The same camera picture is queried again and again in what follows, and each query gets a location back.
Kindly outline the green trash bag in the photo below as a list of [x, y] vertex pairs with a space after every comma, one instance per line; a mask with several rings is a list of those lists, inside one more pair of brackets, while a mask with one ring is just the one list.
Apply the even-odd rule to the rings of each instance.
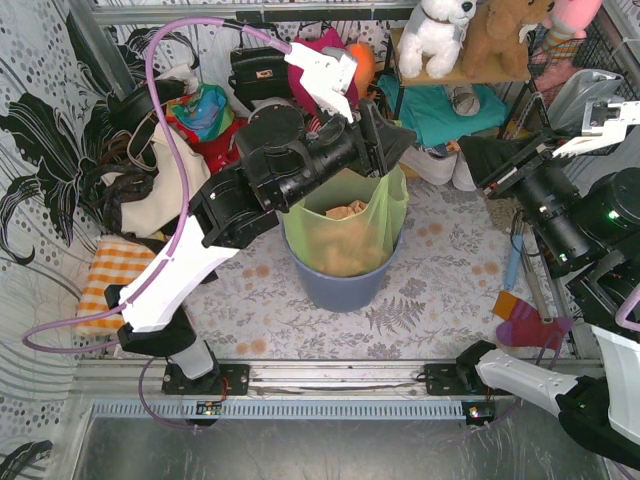
[[[395, 166], [383, 177], [363, 177], [344, 169], [282, 216], [286, 239], [310, 269], [334, 277], [369, 273], [384, 264], [403, 227], [409, 194]], [[343, 220], [325, 212], [355, 200], [367, 208]]]

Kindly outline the blue trash bin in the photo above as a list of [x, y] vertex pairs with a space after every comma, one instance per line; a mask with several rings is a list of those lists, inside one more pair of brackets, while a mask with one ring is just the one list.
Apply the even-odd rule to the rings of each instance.
[[294, 262], [302, 289], [317, 308], [333, 313], [354, 312], [368, 306], [374, 300], [400, 251], [404, 235], [404, 231], [400, 230], [392, 255], [379, 268], [360, 276], [334, 277], [316, 272], [304, 265], [291, 250], [284, 228], [281, 230], [284, 245]]

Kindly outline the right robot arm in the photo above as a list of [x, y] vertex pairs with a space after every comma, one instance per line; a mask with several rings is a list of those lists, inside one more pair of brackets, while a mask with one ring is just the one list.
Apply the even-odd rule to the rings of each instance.
[[550, 129], [519, 140], [463, 136], [475, 185], [491, 199], [515, 198], [546, 247], [601, 351], [602, 378], [555, 373], [479, 341], [458, 358], [466, 386], [502, 390], [552, 414], [580, 446], [639, 467], [639, 168], [597, 180], [586, 195], [553, 152]]

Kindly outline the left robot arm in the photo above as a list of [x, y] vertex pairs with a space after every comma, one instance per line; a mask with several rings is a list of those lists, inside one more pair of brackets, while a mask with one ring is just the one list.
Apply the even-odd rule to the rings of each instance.
[[168, 395], [243, 395], [246, 367], [220, 364], [197, 335], [183, 301], [214, 269], [278, 224], [278, 213], [342, 170], [382, 176], [416, 140], [362, 99], [358, 119], [335, 115], [315, 132], [288, 105], [257, 110], [235, 135], [238, 162], [212, 175], [189, 202], [183, 228], [129, 285], [104, 295], [122, 315], [122, 349], [166, 360]]

